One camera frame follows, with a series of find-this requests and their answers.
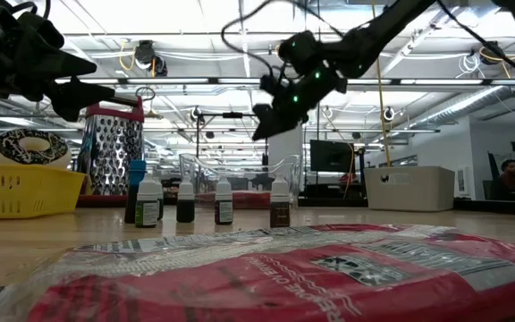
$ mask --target person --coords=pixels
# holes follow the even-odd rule
[[[490,199],[515,200],[515,160],[506,160],[502,163],[503,174],[492,182]]]

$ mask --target ceiling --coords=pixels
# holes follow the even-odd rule
[[[9,1],[18,4],[22,1]],[[247,14],[261,4],[262,0],[53,0],[49,20],[65,35],[63,50],[95,62],[97,72],[89,78],[136,78],[150,77],[136,64],[127,70],[122,63],[131,65],[131,54],[139,40],[154,40],[155,48],[168,66],[168,76],[182,77],[241,77],[259,78],[267,73],[267,68],[256,59],[241,55],[229,49],[220,39],[222,27]],[[377,13],[384,4],[393,1],[377,1]],[[44,10],[44,1],[35,3]],[[364,24],[373,17],[370,1],[354,0],[316,0],[309,1],[309,7],[319,11],[321,16],[339,30],[349,30]],[[507,12],[497,12],[490,1],[470,1],[470,7],[460,8],[459,19],[475,32],[488,40],[498,41],[507,55],[515,56],[515,21]],[[418,19],[414,20],[401,34],[394,38],[381,54],[380,63],[384,78],[410,79],[467,79],[467,78],[505,78],[502,67],[498,65],[475,66],[474,58],[469,58],[463,66],[464,56],[472,49],[481,46],[466,31],[447,21],[430,28],[431,21],[442,18],[440,9],[432,6]],[[292,4],[279,1],[266,7],[261,13],[243,22],[243,29],[236,25],[227,30],[226,37],[238,47],[247,47],[250,53],[265,58],[272,65],[281,65],[275,48],[282,40],[304,29],[314,30],[323,41],[335,41],[337,37],[322,22]],[[394,59],[403,52],[400,59]],[[375,78],[374,65],[364,77]],[[137,87],[117,87],[120,95],[133,95]],[[191,110],[197,106],[205,113],[228,111],[250,113],[256,103],[271,102],[271,97],[258,90],[257,85],[181,85],[152,86],[157,97],[145,104],[145,110],[152,110],[161,119],[148,118],[146,128],[169,130],[193,126]],[[471,87],[386,87],[383,93],[385,106],[397,111],[394,124],[402,124],[410,119],[426,115],[443,101],[478,89]],[[12,107],[0,106],[0,111],[12,114],[36,113],[38,108],[33,102],[22,97],[12,97]],[[39,105],[47,106],[48,102]],[[110,108],[123,108],[103,104]],[[309,114],[309,128],[332,128],[331,120],[337,128],[380,129],[380,97],[375,86],[350,88],[346,94],[331,93],[321,102],[326,113],[317,120],[317,113]],[[491,106],[490,113],[504,109]],[[51,108],[43,114],[53,117]],[[31,120],[33,127],[44,128],[82,128],[83,123],[66,123],[58,118]],[[17,126],[9,120],[0,127]],[[216,133],[215,138],[206,140],[209,155],[212,148],[221,142],[250,142],[250,133],[256,121],[251,118],[240,120],[214,119],[207,128],[237,128],[235,133]],[[68,139],[80,140],[78,133],[65,133]],[[148,132],[146,138],[152,147],[166,151],[165,156],[182,152],[192,152],[194,133],[178,135],[170,132]],[[325,133],[329,140],[340,140],[338,133]],[[363,140],[373,141],[375,134],[367,134]],[[233,156],[246,161],[259,162],[259,153],[249,148],[247,151],[233,150]],[[169,162],[173,157],[165,157]]]

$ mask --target clear plastic container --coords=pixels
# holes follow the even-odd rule
[[[182,178],[194,185],[197,207],[212,208],[220,176],[232,185],[236,209],[269,209],[272,183],[282,174],[290,185],[291,204],[297,207],[300,193],[301,157],[289,156],[276,165],[209,165],[192,154],[180,155]]]

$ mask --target bottle label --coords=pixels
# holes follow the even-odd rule
[[[289,202],[272,202],[269,214],[271,228],[289,227],[291,225]]]
[[[233,203],[231,201],[217,201],[215,208],[218,223],[230,223],[233,221]]]
[[[136,225],[156,225],[158,219],[158,201],[136,202]]]

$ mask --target desk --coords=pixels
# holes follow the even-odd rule
[[[124,209],[77,209],[72,214],[24,220],[0,220],[0,285],[37,258],[52,256],[65,248],[133,238],[193,233],[254,230],[269,226],[268,211],[235,211],[231,226],[214,225],[213,209],[197,209],[192,224],[177,224],[175,208],[166,207],[163,223],[139,229],[124,223]],[[292,225],[414,224],[455,226],[464,233],[515,242],[515,216],[447,211],[402,213],[367,208],[300,208],[293,211]]]

